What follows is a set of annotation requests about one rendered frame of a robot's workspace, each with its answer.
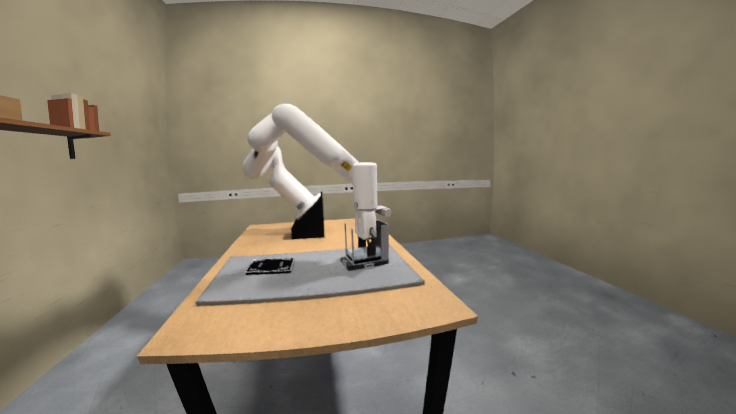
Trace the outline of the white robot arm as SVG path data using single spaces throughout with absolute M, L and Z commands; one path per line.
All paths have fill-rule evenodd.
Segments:
M 285 169 L 277 140 L 286 132 L 323 164 L 353 184 L 354 208 L 375 209 L 379 215 L 391 216 L 391 209 L 377 206 L 377 164 L 359 163 L 301 110 L 291 104 L 281 104 L 249 132 L 247 139 L 253 149 L 244 160 L 242 169 L 248 178 L 257 179 L 273 167 L 270 185 L 302 213 L 300 216 L 298 214 L 297 219 L 308 211 L 321 194 L 314 197 Z

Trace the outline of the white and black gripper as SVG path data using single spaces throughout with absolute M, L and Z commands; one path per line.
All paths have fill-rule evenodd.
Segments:
M 375 256 L 377 240 L 376 210 L 358 210 L 355 208 L 355 211 L 355 233 L 358 235 L 358 248 L 366 247 L 367 240 L 367 257 Z M 371 241 L 369 242 L 369 240 Z

